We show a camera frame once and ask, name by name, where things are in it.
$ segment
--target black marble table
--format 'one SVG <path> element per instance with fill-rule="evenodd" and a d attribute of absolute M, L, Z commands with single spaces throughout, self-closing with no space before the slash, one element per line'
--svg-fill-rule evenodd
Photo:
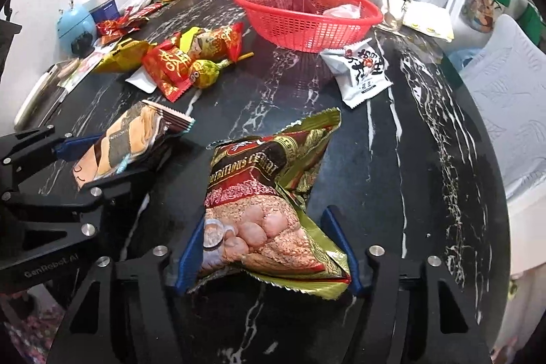
<path fill-rule="evenodd" d="M 245 20 L 232 0 L 180 0 L 155 14 L 136 38 L 162 41 L 193 25 L 214 28 Z M 308 203 L 318 220 L 327 205 L 348 215 L 353 245 L 372 241 L 402 257 L 438 255 L 474 306 L 493 345 L 504 312 L 509 229 L 499 168 L 487 131 L 453 67 L 432 39 L 371 30 L 394 85 L 349 109 L 316 54 L 275 47 L 245 32 L 256 56 L 225 70 L 203 92 L 196 124 L 151 191 L 130 252 L 165 244 L 192 230 L 202 204 L 217 140 L 268 135 L 329 107 L 342 111 Z M 140 99 L 165 103 L 124 82 L 126 75 L 91 74 L 51 119 L 76 136 L 104 131 Z M 193 92 L 174 107 L 185 111 Z M 74 193 L 70 165 L 58 162 L 25 185 L 41 193 Z M 341 362 L 362 300 L 347 292 L 325 301 L 261 284 L 244 274 L 207 284 L 171 301 L 186 362 Z"/>

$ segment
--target spoon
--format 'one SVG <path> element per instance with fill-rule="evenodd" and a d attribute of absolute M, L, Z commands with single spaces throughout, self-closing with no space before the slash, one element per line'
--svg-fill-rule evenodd
<path fill-rule="evenodd" d="M 387 0 L 387 12 L 384 14 L 383 20 L 389 27 L 396 27 L 397 19 L 390 12 L 390 1 Z"/>

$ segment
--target red plastic basket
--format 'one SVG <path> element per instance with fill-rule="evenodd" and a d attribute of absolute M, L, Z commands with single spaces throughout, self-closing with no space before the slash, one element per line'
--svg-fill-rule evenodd
<path fill-rule="evenodd" d="M 370 27 L 383 20 L 381 11 L 367 0 L 310 0 L 319 13 L 340 5 L 360 5 L 360 19 L 332 18 L 272 7 L 272 0 L 235 0 L 264 39 L 302 52 L 318 53 L 361 41 Z"/>

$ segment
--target blue container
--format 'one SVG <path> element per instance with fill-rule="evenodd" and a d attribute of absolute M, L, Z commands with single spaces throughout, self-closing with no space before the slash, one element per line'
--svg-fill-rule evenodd
<path fill-rule="evenodd" d="M 57 37 L 63 51 L 84 58 L 93 51 L 97 26 L 83 6 L 71 6 L 57 21 Z"/>
<path fill-rule="evenodd" d="M 91 13 L 91 17 L 95 21 L 95 24 L 105 20 L 118 19 L 120 16 L 119 11 L 117 10 L 116 0 L 107 0 L 89 11 L 89 13 Z"/>

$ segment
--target silver bolt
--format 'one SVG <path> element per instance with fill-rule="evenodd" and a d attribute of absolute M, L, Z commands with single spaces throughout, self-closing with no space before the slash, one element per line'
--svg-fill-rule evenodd
<path fill-rule="evenodd" d="M 96 229 L 93 224 L 84 224 L 83 226 L 81 226 L 81 232 L 85 236 L 93 236 L 96 232 Z"/>
<path fill-rule="evenodd" d="M 157 246 L 154 247 L 154 255 L 157 257 L 164 257 L 169 251 L 167 246 Z"/>
<path fill-rule="evenodd" d="M 432 255 L 431 257 L 428 257 L 427 258 L 427 262 L 432 266 L 432 267 L 439 267 L 441 264 L 442 264 L 442 260 L 434 255 Z"/>
<path fill-rule="evenodd" d="M 102 195 L 102 190 L 99 187 L 93 187 L 91 189 L 91 194 L 97 198 L 98 196 Z"/>
<path fill-rule="evenodd" d="M 109 257 L 100 257 L 99 259 L 97 259 L 97 265 L 99 267 L 106 267 L 109 263 L 110 263 Z"/>
<path fill-rule="evenodd" d="M 385 254 L 385 249 L 381 246 L 371 246 L 368 251 L 374 257 L 382 257 Z"/>

